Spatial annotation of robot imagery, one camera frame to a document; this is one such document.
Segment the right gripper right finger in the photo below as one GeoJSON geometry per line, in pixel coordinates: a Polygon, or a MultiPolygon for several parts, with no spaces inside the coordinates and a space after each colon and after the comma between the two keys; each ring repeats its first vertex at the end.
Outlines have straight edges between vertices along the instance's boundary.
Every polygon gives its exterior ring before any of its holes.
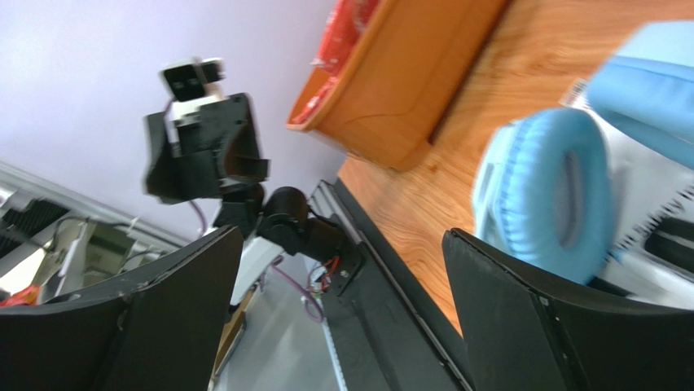
{"type": "Polygon", "coordinates": [[[441,246],[476,389],[692,389],[690,310],[568,281],[460,229],[441,246]]]}

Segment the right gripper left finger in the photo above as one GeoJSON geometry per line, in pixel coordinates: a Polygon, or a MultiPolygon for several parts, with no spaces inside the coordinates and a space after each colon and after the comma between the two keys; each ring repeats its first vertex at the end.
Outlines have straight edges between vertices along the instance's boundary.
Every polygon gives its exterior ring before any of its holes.
{"type": "Polygon", "coordinates": [[[224,226],[101,283],[3,307],[2,389],[207,389],[243,244],[224,226]]]}

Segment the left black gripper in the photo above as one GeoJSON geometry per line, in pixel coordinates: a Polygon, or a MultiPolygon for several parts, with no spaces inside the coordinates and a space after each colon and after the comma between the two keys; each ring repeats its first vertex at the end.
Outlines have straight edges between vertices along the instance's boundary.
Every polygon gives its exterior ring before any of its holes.
{"type": "Polygon", "coordinates": [[[163,112],[145,116],[150,158],[143,187],[148,195],[178,204],[220,198],[267,179],[270,161],[261,156],[248,94],[203,104],[192,116],[176,126],[177,143],[169,140],[163,112]]]}

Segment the red patterned trousers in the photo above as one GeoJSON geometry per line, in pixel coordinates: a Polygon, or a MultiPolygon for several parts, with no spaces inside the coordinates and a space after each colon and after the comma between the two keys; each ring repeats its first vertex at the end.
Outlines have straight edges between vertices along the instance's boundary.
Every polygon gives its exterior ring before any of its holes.
{"type": "Polygon", "coordinates": [[[328,79],[314,92],[292,124],[305,122],[338,82],[341,69],[361,35],[366,31],[379,0],[340,0],[329,14],[318,51],[310,63],[324,71],[328,79]]]}

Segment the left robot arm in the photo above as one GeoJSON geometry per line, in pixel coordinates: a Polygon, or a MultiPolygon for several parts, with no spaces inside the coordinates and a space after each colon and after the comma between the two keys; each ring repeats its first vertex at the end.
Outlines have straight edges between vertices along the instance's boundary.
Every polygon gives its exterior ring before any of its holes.
{"type": "Polygon", "coordinates": [[[236,227],[245,241],[232,305],[284,254],[302,254],[324,265],[339,257],[345,231],[316,214],[304,192],[280,187],[266,195],[262,183],[270,162],[261,156],[247,94],[203,103],[171,121],[172,107],[168,103],[144,118],[150,151],[144,187],[162,204],[219,200],[214,221],[204,223],[202,231],[236,227]]]}

